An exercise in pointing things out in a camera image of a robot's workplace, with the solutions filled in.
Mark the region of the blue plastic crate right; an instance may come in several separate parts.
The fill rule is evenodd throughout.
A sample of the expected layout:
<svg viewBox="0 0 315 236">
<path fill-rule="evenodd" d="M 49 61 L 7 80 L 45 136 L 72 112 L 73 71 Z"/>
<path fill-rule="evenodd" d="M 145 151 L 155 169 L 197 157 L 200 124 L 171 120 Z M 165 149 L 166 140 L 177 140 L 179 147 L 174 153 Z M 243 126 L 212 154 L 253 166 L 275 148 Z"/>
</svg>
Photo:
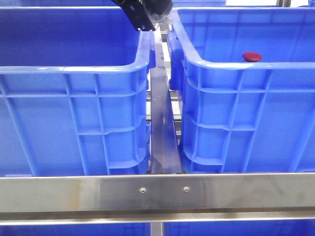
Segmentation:
<svg viewBox="0 0 315 236">
<path fill-rule="evenodd" d="M 171 20 L 184 171 L 313 172 L 314 8 L 179 7 Z"/>
</svg>

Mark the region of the blue plastic crate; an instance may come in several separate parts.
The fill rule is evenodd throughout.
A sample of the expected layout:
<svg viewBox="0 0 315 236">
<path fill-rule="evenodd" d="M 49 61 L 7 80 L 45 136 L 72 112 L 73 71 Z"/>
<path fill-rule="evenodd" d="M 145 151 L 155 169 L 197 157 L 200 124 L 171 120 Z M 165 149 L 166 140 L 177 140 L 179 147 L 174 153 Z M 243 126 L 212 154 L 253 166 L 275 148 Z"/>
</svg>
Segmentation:
<svg viewBox="0 0 315 236">
<path fill-rule="evenodd" d="M 145 174 L 155 65 L 118 7 L 2 7 L 0 175 Z"/>
<path fill-rule="evenodd" d="M 179 7 L 171 20 L 184 171 L 313 172 L 314 8 Z"/>
</svg>

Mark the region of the blue crate back row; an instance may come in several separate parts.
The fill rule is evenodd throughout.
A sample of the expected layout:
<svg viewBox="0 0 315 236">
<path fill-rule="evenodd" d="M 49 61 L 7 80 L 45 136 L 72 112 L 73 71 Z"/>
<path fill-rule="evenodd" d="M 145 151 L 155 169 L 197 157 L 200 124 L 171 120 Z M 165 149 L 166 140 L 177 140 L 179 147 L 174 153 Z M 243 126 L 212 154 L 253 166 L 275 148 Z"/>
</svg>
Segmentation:
<svg viewBox="0 0 315 236">
<path fill-rule="evenodd" d="M 173 7 L 225 7 L 226 0 L 173 0 Z"/>
</svg>

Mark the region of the steel shelf divider bar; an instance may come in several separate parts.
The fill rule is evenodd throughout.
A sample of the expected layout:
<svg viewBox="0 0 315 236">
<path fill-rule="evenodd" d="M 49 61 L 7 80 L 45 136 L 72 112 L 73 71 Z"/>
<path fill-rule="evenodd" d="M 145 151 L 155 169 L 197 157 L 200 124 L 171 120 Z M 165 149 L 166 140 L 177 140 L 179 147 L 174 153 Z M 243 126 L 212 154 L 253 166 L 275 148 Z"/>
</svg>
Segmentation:
<svg viewBox="0 0 315 236">
<path fill-rule="evenodd" d="M 156 67 L 151 69 L 151 155 L 153 174 L 182 172 L 161 39 L 155 39 Z"/>
</svg>

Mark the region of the blue plastic crate left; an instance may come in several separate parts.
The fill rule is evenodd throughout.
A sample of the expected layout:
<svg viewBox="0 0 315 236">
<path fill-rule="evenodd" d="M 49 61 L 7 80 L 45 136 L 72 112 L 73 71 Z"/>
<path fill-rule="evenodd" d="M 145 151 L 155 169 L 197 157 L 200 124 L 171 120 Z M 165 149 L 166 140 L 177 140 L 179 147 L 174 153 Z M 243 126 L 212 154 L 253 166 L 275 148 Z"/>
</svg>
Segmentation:
<svg viewBox="0 0 315 236">
<path fill-rule="evenodd" d="M 118 7 L 2 7 L 0 175 L 145 174 L 155 65 Z"/>
</svg>

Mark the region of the steel shelf front rail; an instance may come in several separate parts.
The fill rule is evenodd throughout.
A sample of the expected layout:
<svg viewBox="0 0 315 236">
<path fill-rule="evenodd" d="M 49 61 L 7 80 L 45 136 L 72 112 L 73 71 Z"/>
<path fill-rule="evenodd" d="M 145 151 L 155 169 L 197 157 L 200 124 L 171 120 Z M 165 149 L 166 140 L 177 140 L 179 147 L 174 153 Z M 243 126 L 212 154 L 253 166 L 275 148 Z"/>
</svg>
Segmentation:
<svg viewBox="0 0 315 236">
<path fill-rule="evenodd" d="M 2 225 L 313 219 L 313 173 L 6 177 Z"/>
</svg>

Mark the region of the red mushroom push button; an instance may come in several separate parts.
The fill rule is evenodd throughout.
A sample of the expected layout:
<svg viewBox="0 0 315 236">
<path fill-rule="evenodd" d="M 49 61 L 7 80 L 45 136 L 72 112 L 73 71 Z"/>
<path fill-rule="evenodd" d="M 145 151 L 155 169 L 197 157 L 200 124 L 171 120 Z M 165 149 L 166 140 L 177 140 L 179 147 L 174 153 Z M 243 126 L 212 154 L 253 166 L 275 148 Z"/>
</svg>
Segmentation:
<svg viewBox="0 0 315 236">
<path fill-rule="evenodd" d="M 258 52 L 244 52 L 242 57 L 246 62 L 259 62 L 262 60 L 262 55 Z"/>
</svg>

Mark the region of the blue crate lower left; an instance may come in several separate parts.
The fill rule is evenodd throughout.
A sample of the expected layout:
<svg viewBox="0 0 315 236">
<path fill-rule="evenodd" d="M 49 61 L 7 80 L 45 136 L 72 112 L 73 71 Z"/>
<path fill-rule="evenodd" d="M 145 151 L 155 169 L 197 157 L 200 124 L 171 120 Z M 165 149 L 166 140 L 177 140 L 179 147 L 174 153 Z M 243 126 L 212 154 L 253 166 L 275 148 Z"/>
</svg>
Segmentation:
<svg viewBox="0 0 315 236">
<path fill-rule="evenodd" d="M 12 225 L 1 226 L 2 236 L 149 236 L 148 223 Z"/>
</svg>

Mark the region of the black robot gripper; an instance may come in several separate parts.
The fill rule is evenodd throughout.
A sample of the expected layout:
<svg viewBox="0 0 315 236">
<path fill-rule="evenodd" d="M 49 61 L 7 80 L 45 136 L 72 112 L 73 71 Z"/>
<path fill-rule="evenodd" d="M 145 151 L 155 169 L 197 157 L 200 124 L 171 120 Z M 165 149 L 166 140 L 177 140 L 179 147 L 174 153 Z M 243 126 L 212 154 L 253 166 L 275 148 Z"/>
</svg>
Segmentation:
<svg viewBox="0 0 315 236">
<path fill-rule="evenodd" d="M 170 13 L 171 0 L 113 0 L 136 31 L 155 31 Z"/>
</svg>

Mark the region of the blue crate lower right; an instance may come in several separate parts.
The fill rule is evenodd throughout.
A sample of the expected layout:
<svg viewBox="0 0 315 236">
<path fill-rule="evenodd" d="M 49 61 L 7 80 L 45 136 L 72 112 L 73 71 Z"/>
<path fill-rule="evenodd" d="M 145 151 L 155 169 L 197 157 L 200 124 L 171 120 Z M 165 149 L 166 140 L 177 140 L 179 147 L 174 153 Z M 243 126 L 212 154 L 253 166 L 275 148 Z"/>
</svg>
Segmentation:
<svg viewBox="0 0 315 236">
<path fill-rule="evenodd" d="M 164 224 L 166 236 L 313 236 L 314 220 L 174 222 Z"/>
</svg>

